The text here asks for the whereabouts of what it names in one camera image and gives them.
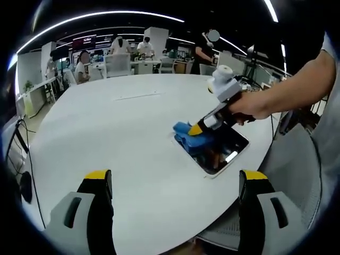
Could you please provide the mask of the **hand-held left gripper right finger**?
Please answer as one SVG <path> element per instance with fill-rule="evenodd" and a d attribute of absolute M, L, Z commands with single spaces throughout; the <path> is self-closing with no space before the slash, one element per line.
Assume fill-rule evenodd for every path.
<path fill-rule="evenodd" d="M 288 254 L 304 236 L 300 209 L 258 171 L 240 171 L 239 223 L 241 254 Z"/>

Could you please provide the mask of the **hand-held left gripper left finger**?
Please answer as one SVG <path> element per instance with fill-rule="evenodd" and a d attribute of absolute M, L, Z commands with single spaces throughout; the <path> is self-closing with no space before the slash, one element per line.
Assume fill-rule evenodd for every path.
<path fill-rule="evenodd" d="M 93 171 L 50 213 L 44 236 L 62 254 L 116 254 L 111 170 Z"/>

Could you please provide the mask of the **person's right hand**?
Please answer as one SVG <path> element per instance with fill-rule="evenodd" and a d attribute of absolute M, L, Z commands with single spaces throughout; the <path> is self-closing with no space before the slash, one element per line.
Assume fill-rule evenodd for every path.
<path fill-rule="evenodd" d="M 267 103 L 268 97 L 264 91 L 242 92 L 240 98 L 229 105 L 229 110 L 233 114 L 241 113 L 263 120 L 270 115 Z"/>

